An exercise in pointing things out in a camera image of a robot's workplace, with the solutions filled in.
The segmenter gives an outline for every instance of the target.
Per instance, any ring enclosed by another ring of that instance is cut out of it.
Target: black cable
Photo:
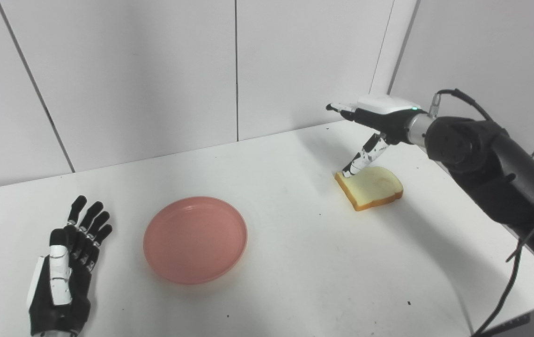
[[[468,94],[465,94],[464,92],[460,91],[458,88],[457,89],[442,89],[442,90],[438,91],[438,94],[439,95],[448,94],[448,95],[454,96],[454,97],[458,98],[459,100],[462,100],[463,102],[465,102],[465,103],[471,105],[472,107],[474,107],[475,110],[477,110],[477,112],[479,112],[486,121],[492,121],[492,117],[490,116],[490,114],[487,113],[481,107],[481,105],[477,104],[477,102],[475,102],[475,100],[473,98],[471,98],[471,96],[469,96]]]
[[[477,329],[477,331],[475,331],[475,333],[473,333],[471,337],[481,336],[483,331],[490,325],[490,323],[492,323],[494,318],[498,316],[498,313],[500,313],[500,310],[502,309],[502,307],[504,307],[504,302],[506,301],[506,298],[509,296],[509,293],[511,292],[511,290],[513,289],[513,286],[515,285],[515,281],[517,280],[517,272],[519,271],[519,263],[521,261],[522,250],[523,250],[523,247],[519,241],[517,245],[516,254],[515,254],[515,261],[513,262],[513,272],[511,273],[511,278],[509,278],[509,283],[506,285],[504,292],[502,292],[502,295],[500,296],[500,300],[498,301],[498,304],[496,305],[496,308],[494,309],[494,311],[492,311],[492,314],[488,316],[485,322],[483,322],[482,326],[479,327],[479,329]]]

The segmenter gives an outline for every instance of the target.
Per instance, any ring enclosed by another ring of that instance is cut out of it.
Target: white table
[[[515,239],[417,147],[377,161],[404,184],[392,204],[353,211],[333,173],[371,131],[336,122],[0,187],[0,336],[26,336],[36,256],[79,195],[101,200],[115,231],[95,269],[89,337],[466,337],[498,301]],[[142,252],[165,205],[212,196],[248,226],[224,277],[178,286]],[[534,256],[496,322],[534,309]]]

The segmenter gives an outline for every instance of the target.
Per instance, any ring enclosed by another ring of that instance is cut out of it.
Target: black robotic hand
[[[32,336],[75,337],[88,320],[92,271],[112,227],[100,201],[78,226],[86,202],[84,196],[74,201],[66,226],[51,233],[50,254],[38,260],[28,295]]]

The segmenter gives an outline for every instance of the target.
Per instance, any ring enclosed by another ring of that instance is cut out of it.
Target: pink plate
[[[244,219],[225,201],[192,197],[157,213],[144,234],[144,256],[161,277],[180,284],[227,273],[246,247]]]

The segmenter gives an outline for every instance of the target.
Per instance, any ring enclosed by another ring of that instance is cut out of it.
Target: bread slice
[[[402,184],[392,172],[383,167],[365,167],[348,178],[338,172],[335,179],[357,212],[402,197]]]

